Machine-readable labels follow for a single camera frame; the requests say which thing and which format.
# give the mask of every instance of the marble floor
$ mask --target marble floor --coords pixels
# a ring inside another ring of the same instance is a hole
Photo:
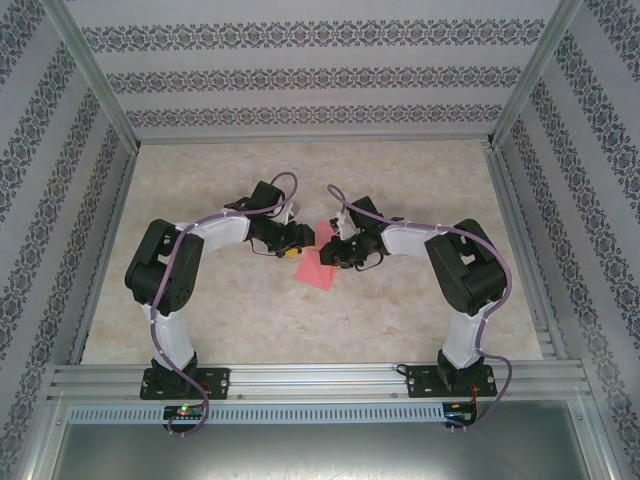
[[[124,286],[150,221],[196,220],[283,170],[298,174],[298,221],[312,226],[339,209],[327,183],[351,200],[370,195],[389,217],[478,220],[515,281],[512,297],[491,318],[484,349],[542,358],[480,143],[341,142],[142,147],[83,363],[151,359],[148,323]],[[338,271],[326,292],[294,280],[299,261],[255,255],[248,243],[205,257],[185,307],[200,363],[435,361],[451,309],[427,262],[397,256],[367,272]]]

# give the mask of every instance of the pink card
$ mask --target pink card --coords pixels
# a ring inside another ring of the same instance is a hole
[[[320,263],[320,249],[331,240],[334,234],[329,222],[324,220],[316,224],[316,245],[308,248],[302,254],[302,260],[293,278],[299,282],[312,285],[323,290],[329,290],[336,276],[336,267]]]

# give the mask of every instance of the wall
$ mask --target wall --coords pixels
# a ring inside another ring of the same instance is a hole
[[[129,162],[39,3],[0,0],[0,479],[66,363]]]
[[[91,0],[142,139],[488,134],[558,0]]]
[[[640,2],[586,1],[502,145],[566,345],[640,478]]]

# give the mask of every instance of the decorative wallpaper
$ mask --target decorative wallpaper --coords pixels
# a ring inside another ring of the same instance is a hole
[[[639,25],[632,1],[587,1],[502,145],[623,478],[640,478]]]
[[[472,3],[68,5],[150,140],[488,134],[558,0]]]
[[[129,153],[37,2],[1,0],[0,479],[68,361]]]

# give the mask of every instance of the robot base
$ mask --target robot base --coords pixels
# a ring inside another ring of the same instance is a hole
[[[475,364],[457,370],[455,378],[443,379],[443,367],[446,358],[442,350],[438,353],[438,365],[398,365],[397,371],[407,378],[409,398],[451,398],[473,395],[476,389],[478,397],[495,397],[498,394],[493,369],[483,365],[480,359]]]
[[[177,373],[167,370],[152,360],[142,377],[140,398],[142,400],[198,400],[202,395]],[[209,400],[226,400],[229,391],[228,368],[198,368],[197,360],[183,370],[195,379],[207,392]]]

